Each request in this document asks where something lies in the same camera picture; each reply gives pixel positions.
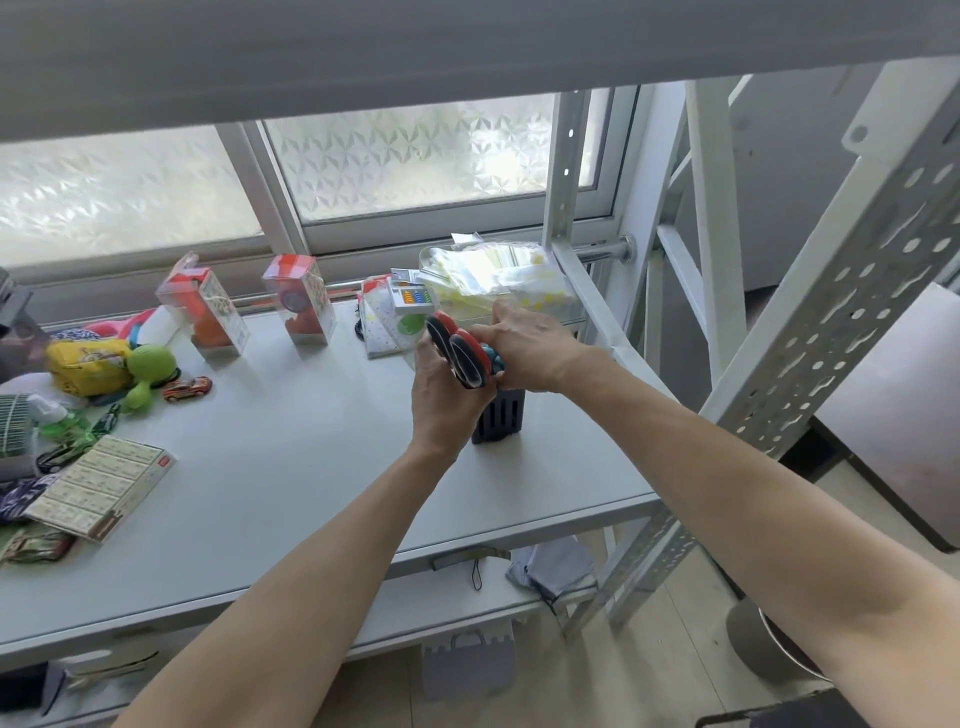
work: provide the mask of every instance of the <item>green bottle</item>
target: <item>green bottle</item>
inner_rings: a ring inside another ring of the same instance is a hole
[[[41,395],[27,398],[37,429],[44,437],[58,443],[80,440],[90,430],[90,422],[80,412],[71,412],[59,402],[49,401]]]

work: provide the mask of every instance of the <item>person's left hand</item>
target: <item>person's left hand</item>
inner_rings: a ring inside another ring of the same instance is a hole
[[[411,447],[455,459],[496,394],[496,382],[491,376],[485,387],[466,389],[427,333],[417,343],[416,359]]]

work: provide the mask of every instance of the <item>scissors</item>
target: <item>scissors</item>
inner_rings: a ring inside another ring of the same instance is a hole
[[[488,377],[504,370],[493,347],[478,342],[442,311],[429,314],[424,324],[437,351],[467,389],[480,389]]]

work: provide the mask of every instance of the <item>black plastic basket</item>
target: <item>black plastic basket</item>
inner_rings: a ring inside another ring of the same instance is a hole
[[[522,389],[496,390],[496,397],[477,420],[477,427],[471,438],[473,444],[495,443],[507,435],[520,432],[525,394],[526,391]]]

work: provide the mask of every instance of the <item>window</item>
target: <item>window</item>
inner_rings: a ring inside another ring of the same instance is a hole
[[[635,86],[591,93],[578,219],[611,219],[636,97]],[[2,144],[0,266],[35,287],[32,311],[49,323],[156,304],[157,281],[193,248],[231,295],[249,295],[272,248],[291,241],[327,255],[336,282],[415,266],[424,243],[452,231],[536,235],[523,229],[542,224],[553,103]]]

